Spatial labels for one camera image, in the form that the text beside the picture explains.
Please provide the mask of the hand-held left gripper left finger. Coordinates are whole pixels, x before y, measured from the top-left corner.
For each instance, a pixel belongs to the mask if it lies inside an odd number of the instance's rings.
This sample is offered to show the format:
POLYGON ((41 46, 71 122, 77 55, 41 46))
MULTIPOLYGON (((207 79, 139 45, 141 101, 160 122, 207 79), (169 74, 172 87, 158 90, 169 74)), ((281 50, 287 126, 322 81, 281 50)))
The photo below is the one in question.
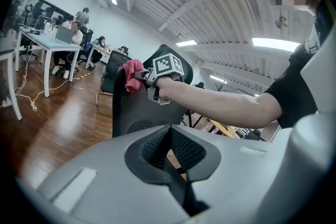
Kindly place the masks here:
POLYGON ((189 215, 169 188, 138 179, 125 163, 141 130, 97 143, 53 171, 37 189, 20 182, 28 201, 50 224, 181 224, 189 215))

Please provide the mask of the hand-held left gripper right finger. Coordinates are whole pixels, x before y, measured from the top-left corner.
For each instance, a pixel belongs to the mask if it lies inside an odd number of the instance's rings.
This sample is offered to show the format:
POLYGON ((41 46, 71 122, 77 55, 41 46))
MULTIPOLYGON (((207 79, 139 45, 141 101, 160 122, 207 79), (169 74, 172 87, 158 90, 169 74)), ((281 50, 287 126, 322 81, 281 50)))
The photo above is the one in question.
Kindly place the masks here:
POLYGON ((187 217, 173 224, 284 224, 293 215, 286 165, 290 130, 268 142, 203 134, 173 126, 196 150, 187 172, 187 217))

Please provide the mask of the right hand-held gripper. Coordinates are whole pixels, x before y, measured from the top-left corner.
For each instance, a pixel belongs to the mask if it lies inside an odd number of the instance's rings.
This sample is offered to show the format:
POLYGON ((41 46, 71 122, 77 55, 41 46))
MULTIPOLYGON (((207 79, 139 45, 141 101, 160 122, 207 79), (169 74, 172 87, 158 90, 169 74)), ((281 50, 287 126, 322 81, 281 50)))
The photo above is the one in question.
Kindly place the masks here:
POLYGON ((149 70, 136 71, 134 78, 144 80, 148 88, 148 99, 159 105, 169 104, 169 101, 162 100, 159 96, 159 88, 156 82, 159 78, 170 77, 172 80, 184 81, 184 70, 182 63, 172 53, 159 56, 152 60, 153 67, 149 70))

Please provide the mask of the pink cloth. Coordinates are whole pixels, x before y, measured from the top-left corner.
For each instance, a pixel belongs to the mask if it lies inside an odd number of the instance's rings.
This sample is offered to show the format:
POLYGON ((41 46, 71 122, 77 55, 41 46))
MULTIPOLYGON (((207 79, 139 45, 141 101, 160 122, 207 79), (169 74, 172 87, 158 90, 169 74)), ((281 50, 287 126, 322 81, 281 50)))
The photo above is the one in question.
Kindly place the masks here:
POLYGON ((129 60, 118 69, 118 72, 121 70, 125 71, 126 90, 130 93, 138 92, 143 84, 143 79, 137 79, 135 73, 144 70, 143 63, 138 59, 129 60))

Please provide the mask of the person's right forearm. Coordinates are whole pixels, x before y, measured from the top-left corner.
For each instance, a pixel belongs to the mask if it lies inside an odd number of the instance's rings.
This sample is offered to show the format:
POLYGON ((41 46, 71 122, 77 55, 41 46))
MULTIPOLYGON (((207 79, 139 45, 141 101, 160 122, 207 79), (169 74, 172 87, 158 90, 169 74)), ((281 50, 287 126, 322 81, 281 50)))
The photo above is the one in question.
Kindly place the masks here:
POLYGON ((259 129, 278 119, 282 110, 270 94, 258 97, 215 92, 177 83, 177 100, 187 109, 208 119, 236 127, 259 129))

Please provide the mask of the person's right hand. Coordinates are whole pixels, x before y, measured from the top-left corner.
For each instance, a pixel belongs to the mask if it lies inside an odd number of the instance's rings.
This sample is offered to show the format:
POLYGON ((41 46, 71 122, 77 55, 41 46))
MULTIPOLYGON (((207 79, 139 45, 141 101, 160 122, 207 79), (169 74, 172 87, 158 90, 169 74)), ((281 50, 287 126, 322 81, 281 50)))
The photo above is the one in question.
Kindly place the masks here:
POLYGON ((163 77, 156 81, 156 86, 159 89, 159 97, 164 101, 179 102, 183 97, 181 91, 183 84, 178 81, 173 81, 169 77, 163 77))

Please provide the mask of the black office chair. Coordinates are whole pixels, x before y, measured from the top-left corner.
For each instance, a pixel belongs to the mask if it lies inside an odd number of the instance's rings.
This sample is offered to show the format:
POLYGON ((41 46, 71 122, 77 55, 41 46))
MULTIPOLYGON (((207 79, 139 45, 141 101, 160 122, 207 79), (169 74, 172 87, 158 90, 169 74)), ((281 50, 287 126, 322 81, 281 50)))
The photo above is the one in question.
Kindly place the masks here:
POLYGON ((111 52, 108 63, 103 71, 100 89, 96 93, 96 106, 99 104, 99 97, 101 95, 113 96, 113 87, 117 78, 118 70, 129 60, 131 60, 131 58, 121 52, 117 52, 115 50, 111 52))
POLYGON ((80 65, 81 63, 86 63, 89 52, 91 50, 91 39, 93 31, 88 29, 87 27, 81 26, 80 31, 83 33, 82 42, 80 44, 81 49, 79 51, 79 56, 77 58, 77 63, 80 65))

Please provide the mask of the black mesh chair headrest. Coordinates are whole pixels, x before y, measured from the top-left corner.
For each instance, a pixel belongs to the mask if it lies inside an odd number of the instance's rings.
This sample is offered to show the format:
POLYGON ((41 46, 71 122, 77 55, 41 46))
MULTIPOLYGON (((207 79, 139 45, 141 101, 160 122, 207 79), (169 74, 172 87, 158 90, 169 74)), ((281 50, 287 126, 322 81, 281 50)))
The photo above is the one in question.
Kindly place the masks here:
POLYGON ((193 69, 192 66, 181 56, 179 55, 175 50, 173 50, 172 48, 170 48, 169 46, 162 44, 157 50, 156 52, 150 56, 144 63, 144 68, 148 69, 148 68, 153 68, 153 62, 152 60, 154 58, 157 58, 159 56, 163 56, 166 54, 172 53, 174 56, 176 56, 177 58, 179 58, 179 60, 182 63, 182 67, 184 70, 184 82, 187 84, 191 84, 192 80, 193 80, 193 69))

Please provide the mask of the wooden desk white legs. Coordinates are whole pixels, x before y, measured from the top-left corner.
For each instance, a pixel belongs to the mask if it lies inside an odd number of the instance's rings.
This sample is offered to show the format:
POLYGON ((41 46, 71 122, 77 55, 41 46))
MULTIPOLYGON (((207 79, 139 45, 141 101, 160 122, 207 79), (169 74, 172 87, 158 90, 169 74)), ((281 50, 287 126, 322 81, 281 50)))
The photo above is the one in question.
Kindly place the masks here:
POLYGON ((98 52, 100 52, 103 55, 103 57, 101 58, 101 60, 103 60, 103 63, 107 63, 108 62, 109 57, 110 57, 110 55, 112 53, 111 50, 105 50, 104 48, 102 48, 102 47, 100 47, 98 45, 93 45, 92 48, 91 48, 91 50, 90 50, 90 52, 89 52, 88 60, 87 60, 87 62, 85 64, 85 69, 89 68, 89 61, 91 60, 91 57, 92 57, 92 54, 93 54, 94 51, 98 51, 98 52))

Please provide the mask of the round wooden table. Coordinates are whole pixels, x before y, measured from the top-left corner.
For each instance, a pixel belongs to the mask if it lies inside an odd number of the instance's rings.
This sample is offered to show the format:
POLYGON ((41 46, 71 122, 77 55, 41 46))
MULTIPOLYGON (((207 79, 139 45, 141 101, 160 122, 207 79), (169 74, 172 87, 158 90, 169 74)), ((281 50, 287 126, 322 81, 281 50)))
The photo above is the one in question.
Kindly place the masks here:
POLYGON ((212 127, 210 128, 209 132, 213 132, 215 130, 216 134, 219 135, 223 135, 223 136, 227 136, 227 137, 231 137, 231 138, 239 138, 241 139, 242 137, 240 137, 236 132, 234 131, 228 131, 222 124, 220 124, 219 122, 216 122, 214 120, 209 120, 210 123, 212 124, 212 127))

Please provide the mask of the white desk blue top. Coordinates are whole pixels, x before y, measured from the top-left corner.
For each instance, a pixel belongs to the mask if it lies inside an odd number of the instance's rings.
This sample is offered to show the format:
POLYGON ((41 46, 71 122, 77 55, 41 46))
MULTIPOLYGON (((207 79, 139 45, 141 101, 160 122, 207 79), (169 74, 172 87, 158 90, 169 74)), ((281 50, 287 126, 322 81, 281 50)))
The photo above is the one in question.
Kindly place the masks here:
POLYGON ((79 54, 80 46, 74 44, 68 44, 66 42, 52 38, 49 35, 41 34, 35 35, 28 32, 27 28, 19 27, 18 38, 15 50, 15 71, 19 70, 19 49, 21 44, 22 35, 29 38, 32 42, 36 43, 38 46, 42 47, 43 52, 46 51, 45 68, 44 68, 44 95, 46 98, 49 97, 49 67, 51 55, 53 52, 57 51, 70 51, 75 52, 74 59, 71 63, 71 69, 69 74, 69 81, 73 81, 73 75, 76 67, 76 60, 79 54))

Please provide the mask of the grey laptop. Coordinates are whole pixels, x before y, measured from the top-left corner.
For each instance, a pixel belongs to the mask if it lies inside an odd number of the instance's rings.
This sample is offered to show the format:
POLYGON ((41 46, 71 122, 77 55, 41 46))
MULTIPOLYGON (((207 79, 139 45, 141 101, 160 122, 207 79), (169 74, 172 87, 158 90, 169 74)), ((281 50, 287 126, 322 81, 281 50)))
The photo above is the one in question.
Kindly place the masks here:
POLYGON ((55 38, 60 40, 60 41, 71 44, 72 43, 72 38, 73 38, 74 35, 75 35, 74 30, 60 25, 60 26, 58 26, 58 30, 57 30, 57 33, 55 35, 55 38))

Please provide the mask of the person's black t-shirt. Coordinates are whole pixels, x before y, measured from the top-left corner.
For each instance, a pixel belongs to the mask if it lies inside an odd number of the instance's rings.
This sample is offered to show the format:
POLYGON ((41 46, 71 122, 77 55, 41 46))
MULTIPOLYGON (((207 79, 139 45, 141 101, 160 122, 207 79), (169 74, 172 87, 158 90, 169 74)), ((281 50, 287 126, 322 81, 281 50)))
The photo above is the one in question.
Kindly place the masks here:
POLYGON ((321 0, 316 7, 316 20, 309 38, 289 57, 289 67, 266 90, 279 103, 282 115, 277 119, 281 128, 293 127, 301 118, 314 114, 317 105, 300 72, 318 52, 335 22, 330 0, 321 0))

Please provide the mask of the silver laptop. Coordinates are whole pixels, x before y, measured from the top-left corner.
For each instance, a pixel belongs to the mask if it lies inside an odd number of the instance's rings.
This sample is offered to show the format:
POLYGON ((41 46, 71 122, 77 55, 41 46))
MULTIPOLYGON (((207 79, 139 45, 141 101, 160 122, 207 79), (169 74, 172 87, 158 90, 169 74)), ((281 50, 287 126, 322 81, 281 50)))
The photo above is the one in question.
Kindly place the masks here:
POLYGON ((47 23, 51 24, 53 22, 53 20, 49 17, 46 16, 42 16, 39 15, 35 25, 34 25, 34 29, 35 30, 44 30, 45 26, 47 23))

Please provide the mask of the grey desk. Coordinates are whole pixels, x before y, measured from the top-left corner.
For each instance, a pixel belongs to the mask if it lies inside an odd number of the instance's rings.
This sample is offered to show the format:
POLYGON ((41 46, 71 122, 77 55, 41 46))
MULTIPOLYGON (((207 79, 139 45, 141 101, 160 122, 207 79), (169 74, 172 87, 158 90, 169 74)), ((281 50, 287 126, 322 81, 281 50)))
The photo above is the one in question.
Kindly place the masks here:
POLYGON ((12 103, 12 107, 14 109, 15 115, 17 119, 20 121, 22 119, 22 115, 20 113, 15 89, 14 89, 14 74, 13 74, 13 53, 15 49, 9 46, 0 47, 0 61, 7 60, 7 82, 8 82, 8 90, 9 90, 9 98, 12 103))

